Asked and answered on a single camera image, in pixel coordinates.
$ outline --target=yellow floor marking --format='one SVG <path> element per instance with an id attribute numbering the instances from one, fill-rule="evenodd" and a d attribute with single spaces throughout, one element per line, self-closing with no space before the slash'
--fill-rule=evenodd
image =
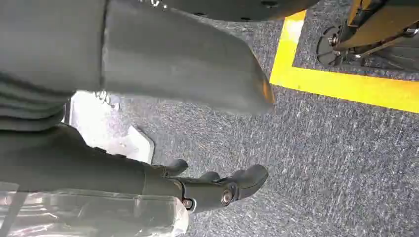
<path id="1" fill-rule="evenodd" d="M 305 11 L 287 17 L 270 82 L 286 88 L 419 113 L 419 82 L 293 67 Z"/>

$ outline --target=clear plastic wrap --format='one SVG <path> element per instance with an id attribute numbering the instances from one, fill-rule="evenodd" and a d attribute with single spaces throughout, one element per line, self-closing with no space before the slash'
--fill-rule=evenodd
<path id="1" fill-rule="evenodd" d="M 0 226 L 10 225 L 2 226 L 8 237 L 176 237 L 188 228 L 188 211 L 175 197 L 16 190 L 0 182 Z"/>

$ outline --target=floor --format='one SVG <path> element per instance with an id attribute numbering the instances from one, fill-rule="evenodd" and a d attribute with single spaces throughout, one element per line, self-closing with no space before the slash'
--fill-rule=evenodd
<path id="1" fill-rule="evenodd" d="M 311 14 L 330 4 L 320 2 Z M 245 40 L 270 73 L 282 21 L 203 21 Z M 269 169 L 253 197 L 192 215 L 189 237 L 419 236 L 419 114 L 282 87 L 274 92 L 275 108 L 260 116 L 121 96 L 119 111 L 97 110 L 88 122 L 76 99 L 73 124 L 88 143 L 138 126 L 155 142 L 153 162 L 183 158 L 188 176 L 228 175 L 255 163 Z"/>

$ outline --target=gray fabric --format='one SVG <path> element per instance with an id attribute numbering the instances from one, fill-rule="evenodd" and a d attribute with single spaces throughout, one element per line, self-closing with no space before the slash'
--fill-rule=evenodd
<path id="1" fill-rule="evenodd" d="M 245 39 L 266 72 L 271 70 L 281 21 L 211 23 Z M 305 27 L 303 41 L 314 31 Z M 103 133 L 89 134 L 88 122 L 75 121 L 89 139 L 119 136 L 135 124 L 155 141 L 154 163 L 183 158 L 188 176 L 267 166 L 270 177 L 255 196 L 191 216 L 190 237 L 419 235 L 419 115 L 281 87 L 274 91 L 275 109 L 261 116 L 125 97 L 121 111 L 98 115 L 95 122 L 110 124 Z"/>

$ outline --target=screw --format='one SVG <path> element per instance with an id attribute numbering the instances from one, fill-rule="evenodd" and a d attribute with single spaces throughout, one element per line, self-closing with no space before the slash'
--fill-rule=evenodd
<path id="1" fill-rule="evenodd" d="M 191 201 L 191 200 L 189 200 L 189 199 L 185 199 L 185 200 L 183 200 L 183 206 L 186 208 L 186 209 L 191 209 L 192 208 L 192 205 L 193 205 L 193 202 Z"/>
<path id="2" fill-rule="evenodd" d="M 233 193 L 230 190 L 225 190 L 221 198 L 221 202 L 223 203 L 223 205 L 227 206 L 228 204 L 230 204 L 232 199 Z"/>

